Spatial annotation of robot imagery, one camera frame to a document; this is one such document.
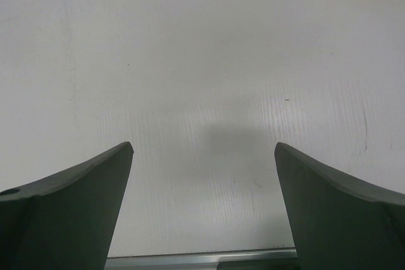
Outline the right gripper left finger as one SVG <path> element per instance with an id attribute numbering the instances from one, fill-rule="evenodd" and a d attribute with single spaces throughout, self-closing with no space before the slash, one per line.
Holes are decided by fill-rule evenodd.
<path id="1" fill-rule="evenodd" d="M 134 150 L 1 192 L 1 269 L 104 269 Z"/>

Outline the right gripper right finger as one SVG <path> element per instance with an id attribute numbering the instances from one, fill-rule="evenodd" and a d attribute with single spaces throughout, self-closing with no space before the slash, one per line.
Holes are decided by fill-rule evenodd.
<path id="1" fill-rule="evenodd" d="M 301 269 L 404 269 L 404 194 L 281 142 L 274 155 Z"/>

